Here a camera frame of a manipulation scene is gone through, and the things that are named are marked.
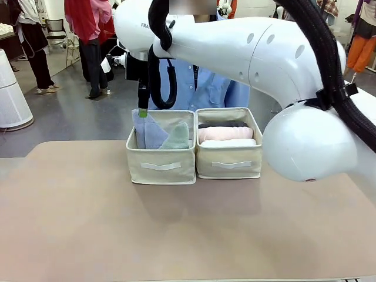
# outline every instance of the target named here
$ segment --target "orange pants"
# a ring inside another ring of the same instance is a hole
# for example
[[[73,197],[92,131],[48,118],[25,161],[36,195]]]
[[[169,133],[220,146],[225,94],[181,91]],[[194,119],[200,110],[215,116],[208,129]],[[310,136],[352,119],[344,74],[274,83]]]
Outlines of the orange pants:
[[[347,58],[347,67],[354,72],[362,72],[370,62],[372,53],[376,46],[376,37],[365,39],[356,35],[352,41]]]

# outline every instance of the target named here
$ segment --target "basket handle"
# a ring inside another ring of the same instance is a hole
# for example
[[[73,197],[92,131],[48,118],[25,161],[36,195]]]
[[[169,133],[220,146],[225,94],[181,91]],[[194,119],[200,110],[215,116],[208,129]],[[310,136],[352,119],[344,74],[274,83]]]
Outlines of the basket handle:
[[[251,167],[252,162],[241,163],[212,163],[212,167],[220,167],[222,169],[237,169],[239,167]]]
[[[173,169],[179,169],[182,167],[182,163],[171,163],[171,164],[164,164],[161,166],[158,166],[156,164],[151,164],[151,163],[141,163],[141,167],[143,169],[152,169],[152,170],[157,170],[159,172],[164,172],[166,170],[173,170]]]

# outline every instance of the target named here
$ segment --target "black corrugated hose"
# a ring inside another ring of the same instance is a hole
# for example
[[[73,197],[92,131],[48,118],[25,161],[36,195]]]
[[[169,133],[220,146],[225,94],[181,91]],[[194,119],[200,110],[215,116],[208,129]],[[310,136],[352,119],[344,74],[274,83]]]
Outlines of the black corrugated hose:
[[[163,50],[167,51],[172,45],[172,36],[169,28],[166,26],[166,18],[169,13],[169,0],[154,0],[149,9],[149,26],[154,34],[160,39],[160,45]],[[170,95],[167,101],[162,99],[160,89],[160,72],[159,72],[159,58],[154,54],[153,46],[149,49],[149,56],[147,59],[149,68],[149,89],[153,103],[161,110],[168,110],[173,107],[177,97],[177,81],[175,68],[171,61],[167,60],[169,66],[167,72],[170,80]],[[139,108],[146,104],[146,99],[149,101],[149,96],[140,99]]]
[[[376,126],[345,91],[337,42],[310,0],[278,0],[295,19],[315,53],[324,94],[343,122],[376,153]]]

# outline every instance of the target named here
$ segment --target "blue shirt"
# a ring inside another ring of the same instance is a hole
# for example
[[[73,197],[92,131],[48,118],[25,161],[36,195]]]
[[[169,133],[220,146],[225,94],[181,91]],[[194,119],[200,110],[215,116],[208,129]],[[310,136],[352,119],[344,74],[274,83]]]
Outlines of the blue shirt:
[[[194,87],[193,65],[181,60],[171,60],[175,67],[177,98],[170,110],[192,110],[204,108],[233,108],[249,106],[250,87],[218,75],[205,68],[199,68],[197,89]],[[167,60],[160,60],[161,93],[164,101],[170,95],[170,82],[167,73]],[[157,107],[149,101],[149,109]]]

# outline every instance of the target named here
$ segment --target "red garment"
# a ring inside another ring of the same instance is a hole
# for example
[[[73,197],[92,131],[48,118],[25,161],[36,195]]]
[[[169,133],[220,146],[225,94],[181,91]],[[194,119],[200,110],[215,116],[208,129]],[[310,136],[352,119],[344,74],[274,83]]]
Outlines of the red garment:
[[[73,23],[74,32],[83,43],[89,42],[92,34],[97,30],[90,0],[64,0],[65,18]],[[113,19],[108,23],[99,21],[99,40],[101,43],[115,34]]]

